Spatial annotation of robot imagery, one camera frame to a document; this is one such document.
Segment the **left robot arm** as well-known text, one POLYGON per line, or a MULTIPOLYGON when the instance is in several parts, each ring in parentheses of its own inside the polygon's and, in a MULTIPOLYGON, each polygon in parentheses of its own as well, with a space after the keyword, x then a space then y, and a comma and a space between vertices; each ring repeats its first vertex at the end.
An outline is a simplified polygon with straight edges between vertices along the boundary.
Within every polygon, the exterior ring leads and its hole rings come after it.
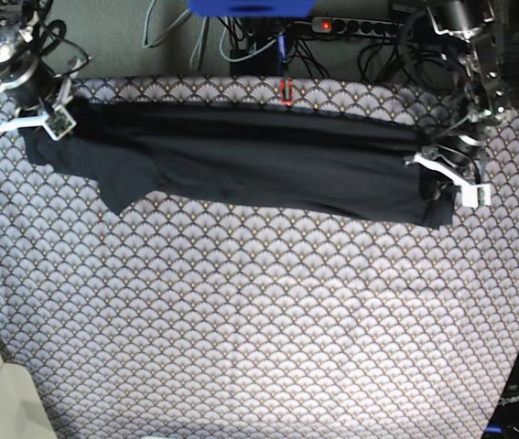
POLYGON ((416 21, 426 18, 439 37, 457 40, 462 48, 444 49, 441 57, 458 82, 459 96, 452 121, 438 128, 430 144, 408 157, 405 163, 419 165, 440 175, 445 187, 456 187, 467 208, 489 206, 492 186, 484 181, 487 132, 510 118, 510 104, 497 56, 491 24, 495 13, 489 1, 423 1, 409 14, 399 30, 399 48, 404 67, 416 63, 410 54, 410 36, 416 21))

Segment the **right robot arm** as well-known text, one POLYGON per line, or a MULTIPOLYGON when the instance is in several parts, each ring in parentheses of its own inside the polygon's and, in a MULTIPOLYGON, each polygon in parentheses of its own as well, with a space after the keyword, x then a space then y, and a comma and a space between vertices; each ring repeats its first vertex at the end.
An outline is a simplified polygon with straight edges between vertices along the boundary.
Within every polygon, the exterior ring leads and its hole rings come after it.
POLYGON ((86 50, 66 38, 64 21, 48 21, 52 6, 51 1, 0 1, 0 92, 25 115, 52 116, 63 108, 64 85, 91 61, 86 50), (45 57, 61 45, 79 56, 56 73, 45 57))

